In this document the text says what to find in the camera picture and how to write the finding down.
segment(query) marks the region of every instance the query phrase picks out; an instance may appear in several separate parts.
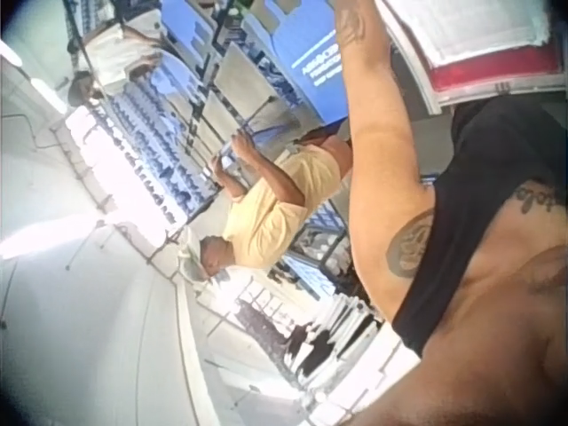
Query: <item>person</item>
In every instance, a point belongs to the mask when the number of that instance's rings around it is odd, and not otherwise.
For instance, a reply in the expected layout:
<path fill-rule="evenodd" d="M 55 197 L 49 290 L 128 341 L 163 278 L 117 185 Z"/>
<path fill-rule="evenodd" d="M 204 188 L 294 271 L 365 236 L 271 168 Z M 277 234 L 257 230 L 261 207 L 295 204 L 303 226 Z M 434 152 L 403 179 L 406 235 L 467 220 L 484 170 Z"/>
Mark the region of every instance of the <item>person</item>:
<path fill-rule="evenodd" d="M 122 92 L 128 81 L 151 73 L 162 60 L 162 24 L 148 12 L 121 25 L 109 21 L 83 38 L 83 44 L 95 75 L 87 63 L 79 43 L 73 39 L 67 45 L 69 54 L 78 55 L 78 66 L 69 86 L 67 101 L 79 107 L 89 99 L 103 99 Z"/>
<path fill-rule="evenodd" d="M 192 282 L 205 281 L 226 267 L 274 266 L 304 221 L 335 193 L 351 170 L 349 143 L 320 132 L 298 141 L 298 152 L 279 164 L 266 159 L 251 137 L 239 131 L 233 151 L 260 177 L 249 191 L 223 170 L 219 157 L 211 169 L 230 194 L 233 205 L 222 236 L 199 241 L 188 228 L 180 251 L 180 273 Z"/>
<path fill-rule="evenodd" d="M 351 426 L 527 424 L 568 378 L 566 130 L 499 96 L 456 107 L 454 157 L 422 186 L 375 0 L 337 0 L 354 263 L 421 362 Z"/>

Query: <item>fluorescent light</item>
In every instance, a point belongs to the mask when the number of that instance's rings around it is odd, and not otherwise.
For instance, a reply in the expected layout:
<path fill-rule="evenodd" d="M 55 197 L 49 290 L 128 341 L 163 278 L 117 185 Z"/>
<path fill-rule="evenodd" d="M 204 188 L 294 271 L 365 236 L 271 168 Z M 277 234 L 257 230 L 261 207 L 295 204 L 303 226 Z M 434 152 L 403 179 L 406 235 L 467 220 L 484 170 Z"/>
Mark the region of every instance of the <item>fluorescent light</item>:
<path fill-rule="evenodd" d="M 4 43 L 2 40 L 0 40 L 0 55 L 4 56 L 6 60 L 15 67 L 21 67 L 23 65 L 23 62 L 21 61 L 21 58 L 18 56 L 18 54 L 10 49 L 8 44 Z"/>
<path fill-rule="evenodd" d="M 67 112 L 67 104 L 59 99 L 57 93 L 54 89 L 49 87 L 44 80 L 40 80 L 39 78 L 32 78 L 31 79 L 32 86 L 39 91 L 40 95 L 43 96 L 45 100 L 47 100 L 52 107 L 58 110 L 60 114 L 64 114 Z"/>

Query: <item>bare skin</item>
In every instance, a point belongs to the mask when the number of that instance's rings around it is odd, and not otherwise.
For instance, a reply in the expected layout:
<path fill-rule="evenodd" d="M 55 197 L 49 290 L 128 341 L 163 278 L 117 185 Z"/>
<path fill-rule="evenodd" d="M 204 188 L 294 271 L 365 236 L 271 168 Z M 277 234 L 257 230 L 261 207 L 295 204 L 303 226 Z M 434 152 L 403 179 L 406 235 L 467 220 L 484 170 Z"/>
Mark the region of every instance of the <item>bare skin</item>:
<path fill-rule="evenodd" d="M 375 1 L 337 0 L 335 16 L 354 155 L 353 256 L 371 299 L 392 322 L 426 248 L 436 195 L 420 184 Z M 381 207 L 370 209 L 377 194 Z M 551 400 L 568 375 L 567 217 L 552 200 L 552 190 L 534 182 L 511 195 L 470 260 L 422 363 L 350 425 L 466 424 L 473 414 L 522 424 Z"/>

